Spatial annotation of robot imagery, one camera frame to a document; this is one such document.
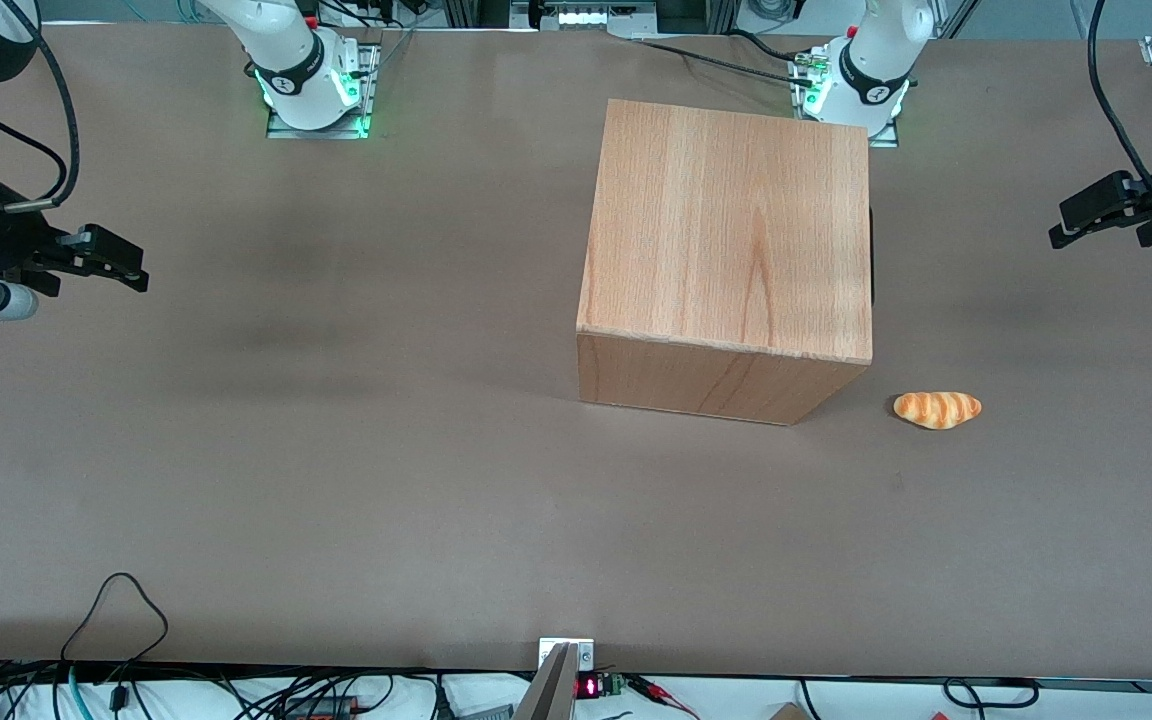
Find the metal mounting plate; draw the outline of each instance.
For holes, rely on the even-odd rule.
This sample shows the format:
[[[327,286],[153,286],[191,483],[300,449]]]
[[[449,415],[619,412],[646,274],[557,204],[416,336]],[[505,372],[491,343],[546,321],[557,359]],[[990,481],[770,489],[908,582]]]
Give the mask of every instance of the metal mounting plate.
[[[536,667],[545,665],[545,659],[550,657],[550,651],[558,643],[576,644],[579,651],[579,667],[577,667],[577,670],[590,673],[594,669],[594,642],[590,638],[540,638],[539,652],[536,653]]]
[[[272,141],[364,141],[371,132],[371,109],[376,104],[376,75],[380,70],[380,45],[357,45],[357,53],[347,54],[344,73],[359,73],[356,81],[346,78],[347,91],[357,92],[358,105],[353,106],[340,119],[321,129],[296,129],[283,122],[270,109],[270,122],[265,126],[265,137]]]

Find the connector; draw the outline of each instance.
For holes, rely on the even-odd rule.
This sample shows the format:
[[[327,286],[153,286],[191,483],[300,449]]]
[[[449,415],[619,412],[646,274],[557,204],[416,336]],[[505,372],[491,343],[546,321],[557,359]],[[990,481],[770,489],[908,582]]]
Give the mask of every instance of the connector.
[[[109,691],[109,712],[119,712],[123,707],[127,707],[127,688],[115,685]]]
[[[444,683],[435,685],[434,718],[435,720],[457,720],[456,711],[452,710],[452,702],[447,700],[447,689],[444,688]]]

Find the wood grain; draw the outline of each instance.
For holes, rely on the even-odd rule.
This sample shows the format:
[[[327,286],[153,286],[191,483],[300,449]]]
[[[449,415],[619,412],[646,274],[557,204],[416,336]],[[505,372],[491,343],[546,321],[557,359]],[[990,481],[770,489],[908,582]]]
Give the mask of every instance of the wood grain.
[[[608,101],[582,329],[872,359],[859,128]]]
[[[608,101],[582,400],[795,423],[872,359],[859,128]]]
[[[579,333],[579,397],[791,425],[865,365]]]

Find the black cable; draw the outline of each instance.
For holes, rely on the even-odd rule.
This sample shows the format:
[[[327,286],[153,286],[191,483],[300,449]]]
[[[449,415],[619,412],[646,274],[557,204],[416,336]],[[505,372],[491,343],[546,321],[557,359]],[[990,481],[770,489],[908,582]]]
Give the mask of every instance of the black cable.
[[[717,58],[707,58],[704,55],[698,55],[692,53],[690,50],[682,50],[681,47],[669,47],[668,45],[658,45],[654,41],[646,40],[630,40],[636,45],[645,45],[649,47],[655,47],[655,50],[664,50],[666,53],[673,53],[675,55],[682,55],[684,58],[691,58],[692,60],[700,60],[702,63],[718,65],[719,68],[727,68],[728,70],[735,70],[736,73],[750,74],[750,76],[758,76],[768,79],[780,81],[790,83],[790,85],[799,85],[804,88],[812,86],[812,81],[806,78],[796,78],[790,76],[778,76],[775,73],[768,73],[765,70],[758,70],[755,68],[745,68],[744,65],[728,63],[727,60],[719,60]]]
[[[1144,167],[1144,161],[1140,160],[1139,152],[1132,145],[1132,138],[1128,137],[1128,131],[1123,127],[1123,120],[1119,119],[1117,113],[1111,106],[1111,100],[1105,96],[1105,88],[1101,88],[1101,70],[1097,68],[1096,62],[1096,36],[1100,31],[1101,14],[1104,12],[1105,0],[1096,0],[1096,6],[1092,8],[1091,22],[1087,23],[1087,76],[1092,81],[1092,94],[1096,94],[1096,100],[1101,105],[1105,119],[1114,128],[1114,135],[1119,138],[1119,145],[1123,146],[1128,160],[1132,161],[1132,167],[1138,176],[1140,176],[1140,182],[1152,192],[1152,174],[1149,174],[1149,168]]]
[[[285,712],[287,710],[285,707],[285,698],[291,696],[291,694],[301,692],[302,689],[314,687],[314,683],[319,682],[319,680],[314,679],[314,674],[316,672],[308,675],[297,675],[291,684],[283,689],[279,689],[279,691],[271,692],[268,696],[262,697],[259,700],[252,702],[251,707],[260,711],[263,715],[278,717],[278,719],[282,719],[282,717],[287,714],[287,712]],[[283,705],[283,712],[280,715],[275,715],[274,707],[280,705]],[[243,715],[251,717],[250,711],[238,712],[238,714],[234,717],[234,720],[242,720]]]
[[[364,715],[366,714],[366,712],[371,712],[372,710],[380,707],[381,705],[384,705],[386,700],[389,699],[389,696],[393,692],[394,692],[394,676],[389,675],[389,689],[387,689],[387,691],[385,691],[385,694],[380,696],[380,700],[372,703],[371,707],[364,707],[364,710],[358,712],[358,715]]]
[[[127,662],[124,662],[123,666],[131,665],[132,662],[141,660],[142,657],[145,657],[147,652],[154,650],[156,647],[159,647],[159,643],[164,642],[164,639],[168,637],[168,631],[172,629],[172,626],[168,623],[168,616],[164,615],[162,611],[159,609],[159,606],[154,605],[154,601],[150,600],[150,596],[145,593],[145,588],[141,586],[141,581],[136,579],[136,575],[131,575],[130,573],[124,573],[120,570],[118,573],[112,573],[109,577],[105,578],[105,582],[100,584],[99,591],[96,591],[96,599],[92,600],[92,606],[88,607],[88,614],[83,615],[82,623],[78,623],[77,628],[74,628],[74,632],[69,632],[69,638],[65,639],[63,646],[60,646],[61,661],[69,662],[69,657],[65,655],[65,652],[69,650],[69,644],[74,643],[74,638],[78,637],[78,632],[83,632],[83,629],[86,628],[88,623],[91,623],[92,615],[96,613],[96,606],[100,605],[100,598],[104,597],[105,589],[109,588],[109,583],[113,583],[114,579],[118,578],[128,578],[131,581],[131,583],[136,588],[136,592],[141,593],[141,600],[145,601],[145,605],[149,606],[150,609],[153,611],[157,616],[159,616],[159,621],[162,624],[162,632],[159,632],[159,637],[157,637],[154,642],[147,644],[147,646],[145,646],[145,650],[137,652],[136,655],[132,655],[131,659],[127,660]]]
[[[60,700],[56,697],[56,685],[60,684],[60,664],[56,664],[56,673],[51,676],[51,714],[54,720],[60,720]]]
[[[439,702],[445,700],[445,697],[447,697],[447,694],[444,692],[442,683],[439,683],[438,680],[425,679],[425,676],[422,675],[403,675],[403,679],[425,680],[426,683],[434,685],[434,707],[430,708],[429,712],[429,720],[434,720],[434,717],[438,717]]]
[[[145,698],[141,697],[141,688],[136,684],[136,679],[131,680],[132,684],[132,696],[136,696],[136,705],[141,706],[141,713],[145,715],[145,720],[154,720],[154,717],[150,715],[150,708],[145,705]]]
[[[820,720],[819,712],[814,711],[814,705],[812,703],[812,691],[809,691],[808,682],[805,679],[799,679],[799,687],[803,688],[803,705],[808,706],[808,713],[812,715],[812,720]]]
[[[803,54],[810,53],[810,51],[812,51],[809,47],[809,50],[799,50],[799,51],[796,51],[796,53],[781,53],[781,51],[773,50],[773,47],[771,45],[765,44],[765,41],[763,41],[761,37],[756,36],[753,32],[746,32],[746,31],[744,31],[744,29],[741,29],[738,26],[732,28],[730,31],[727,31],[727,35],[735,36],[735,37],[744,37],[745,40],[752,41],[753,45],[755,45],[755,47],[758,47],[758,50],[761,50],[763,53],[772,55],[776,60],[785,60],[787,63],[791,63],[794,61],[794,59],[797,58],[798,55],[803,55]]]
[[[760,18],[790,22],[799,18],[805,2],[806,0],[748,0],[745,5]]]
[[[972,696],[972,699],[970,702],[960,700],[950,691],[950,688],[965,689],[969,696]],[[1038,702],[1038,683],[1034,682],[1029,682],[1030,696],[1021,702],[983,702],[980,700],[980,695],[975,691],[975,688],[972,688],[972,684],[968,683],[963,679],[946,679],[945,682],[941,683],[941,692],[945,694],[945,699],[954,703],[954,705],[965,710],[977,711],[979,720],[986,720],[986,717],[984,717],[984,711],[986,710],[1021,710]]]
[[[31,682],[25,683],[24,687],[20,689],[18,696],[15,696],[14,698],[12,697],[12,694],[8,694],[8,711],[3,713],[3,720],[12,720],[15,717],[15,710],[17,710],[20,702],[24,700],[24,696],[29,694],[29,688],[31,688],[32,684],[32,680]]]
[[[40,200],[51,200],[53,209],[59,209],[61,202],[68,200],[69,196],[73,195],[74,184],[78,182],[78,119],[74,115],[74,100],[69,96],[69,86],[65,84],[65,75],[60,71],[60,63],[56,61],[56,56],[51,53],[51,46],[41,38],[40,29],[24,14],[24,10],[20,9],[15,0],[3,0],[3,5],[29,32],[29,37],[37,41],[38,53],[41,53],[41,59],[47,61],[51,78],[56,82],[56,91],[60,93],[60,105],[65,108],[65,129],[69,132],[69,173],[58,195],[40,197]]]
[[[347,15],[347,17],[356,18],[359,23],[364,24],[364,26],[372,26],[370,23],[380,22],[387,24],[387,26],[404,28],[404,24],[397,22],[395,18],[372,18],[370,15],[359,15],[357,13],[353,13],[351,10],[347,10],[342,5],[335,3],[334,0],[320,0],[320,3],[328,6],[328,8],[332,8],[342,15]]]
[[[220,679],[211,680],[211,684],[214,684],[215,687],[223,689],[223,691],[232,694],[234,700],[238,702],[238,707],[243,708],[244,717],[248,717],[248,719],[250,720],[256,720],[255,717],[251,715],[251,711],[256,706],[253,706],[252,703],[247,702],[247,698],[244,698],[242,694],[238,692],[238,689],[234,687],[233,683],[229,682],[229,679],[225,676],[222,670],[217,670],[215,674],[220,675]]]
[[[41,194],[41,197],[51,197],[52,195],[55,195],[55,192],[60,190],[60,187],[65,184],[65,177],[69,176],[69,168],[65,167],[65,160],[61,159],[60,156],[56,156],[56,151],[47,147],[46,145],[44,145],[44,143],[40,143],[32,137],[29,137],[25,132],[21,132],[18,131],[18,129],[9,127],[3,122],[3,120],[0,120],[0,132],[3,132],[3,135],[6,136],[13,137],[14,141],[23,142],[28,146],[33,147],[38,152],[41,152],[47,158],[51,158],[51,161],[56,165],[56,182],[52,184],[51,189],[47,190],[47,192]]]

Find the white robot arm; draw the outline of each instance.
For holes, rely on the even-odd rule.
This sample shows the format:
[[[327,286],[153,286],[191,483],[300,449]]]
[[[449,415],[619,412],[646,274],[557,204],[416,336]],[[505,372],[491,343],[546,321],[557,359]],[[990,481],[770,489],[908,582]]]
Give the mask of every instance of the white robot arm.
[[[855,32],[813,51],[806,77],[814,84],[804,91],[803,113],[877,136],[900,113],[933,26],[929,0],[867,0]]]
[[[265,101],[296,129],[320,129],[361,104],[358,41],[310,29],[289,0],[200,0],[251,56]]]

